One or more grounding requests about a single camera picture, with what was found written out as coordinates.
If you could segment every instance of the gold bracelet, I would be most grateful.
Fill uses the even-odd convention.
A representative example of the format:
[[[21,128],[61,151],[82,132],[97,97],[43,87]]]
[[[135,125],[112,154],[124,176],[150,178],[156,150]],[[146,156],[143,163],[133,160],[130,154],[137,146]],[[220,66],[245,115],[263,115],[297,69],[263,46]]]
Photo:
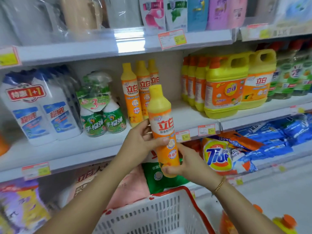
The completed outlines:
[[[216,194],[216,192],[220,189],[220,187],[223,185],[223,183],[227,180],[226,176],[222,177],[222,180],[220,182],[220,184],[218,185],[218,187],[215,189],[215,191],[213,192],[213,194]]]

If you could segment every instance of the hand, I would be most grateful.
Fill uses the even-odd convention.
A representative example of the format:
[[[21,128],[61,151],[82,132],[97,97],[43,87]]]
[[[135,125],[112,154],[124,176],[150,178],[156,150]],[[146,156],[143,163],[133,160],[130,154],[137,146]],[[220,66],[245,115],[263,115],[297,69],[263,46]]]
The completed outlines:
[[[164,173],[177,174],[214,191],[221,182],[222,177],[211,169],[194,149],[177,143],[177,148],[183,156],[183,163],[180,166],[164,167]]]
[[[167,137],[153,139],[151,131],[149,120],[142,121],[129,131],[116,155],[116,159],[126,164],[130,171],[141,164],[151,150],[169,143]]]

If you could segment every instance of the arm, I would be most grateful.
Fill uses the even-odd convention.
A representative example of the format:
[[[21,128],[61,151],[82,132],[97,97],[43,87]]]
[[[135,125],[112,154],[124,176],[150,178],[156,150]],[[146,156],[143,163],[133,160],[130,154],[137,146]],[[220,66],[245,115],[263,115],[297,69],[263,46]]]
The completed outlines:
[[[168,144],[168,138],[152,140],[148,124],[145,120],[131,129],[110,165],[36,234],[92,233],[122,179],[142,163],[150,150]]]
[[[183,155],[179,167],[165,167],[166,173],[184,176],[189,181],[215,191],[222,177],[211,169],[198,154],[182,144],[177,144]],[[216,197],[224,211],[240,234],[284,234],[268,217],[258,212],[253,205],[228,182],[216,192]]]

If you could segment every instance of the white plastic basket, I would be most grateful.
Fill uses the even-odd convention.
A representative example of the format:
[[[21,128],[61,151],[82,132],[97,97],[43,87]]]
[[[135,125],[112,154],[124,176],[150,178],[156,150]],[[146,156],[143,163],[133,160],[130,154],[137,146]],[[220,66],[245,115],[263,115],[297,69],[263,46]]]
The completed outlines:
[[[93,234],[215,234],[184,186],[108,210]]]

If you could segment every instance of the left hand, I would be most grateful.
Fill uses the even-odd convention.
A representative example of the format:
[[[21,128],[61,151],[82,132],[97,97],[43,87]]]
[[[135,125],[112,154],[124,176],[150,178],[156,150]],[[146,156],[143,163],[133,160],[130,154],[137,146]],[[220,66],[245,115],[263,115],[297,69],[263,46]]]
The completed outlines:
[[[159,146],[166,146],[169,138],[153,139],[149,126],[149,120],[146,119],[132,128],[124,140],[116,159],[124,163],[130,171],[141,164],[151,150]]]

